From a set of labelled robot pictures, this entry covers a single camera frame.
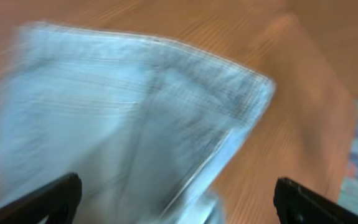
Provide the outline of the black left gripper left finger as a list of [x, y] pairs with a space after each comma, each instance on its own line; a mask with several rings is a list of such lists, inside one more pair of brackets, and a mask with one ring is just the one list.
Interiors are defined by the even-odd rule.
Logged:
[[0, 208], [0, 224], [71, 224], [82, 198], [82, 180], [65, 174]]

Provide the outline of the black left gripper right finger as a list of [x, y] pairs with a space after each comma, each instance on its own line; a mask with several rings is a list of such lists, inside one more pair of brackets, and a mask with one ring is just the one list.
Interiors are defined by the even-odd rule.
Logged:
[[358, 215], [287, 178], [275, 185], [273, 204], [281, 224], [358, 224]]

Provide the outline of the light blue denim shorts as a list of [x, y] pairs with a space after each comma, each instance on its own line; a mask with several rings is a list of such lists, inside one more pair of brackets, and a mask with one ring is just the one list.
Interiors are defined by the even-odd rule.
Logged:
[[176, 40], [36, 22], [0, 81], [0, 207], [68, 172], [76, 223], [224, 223], [211, 183], [273, 80]]

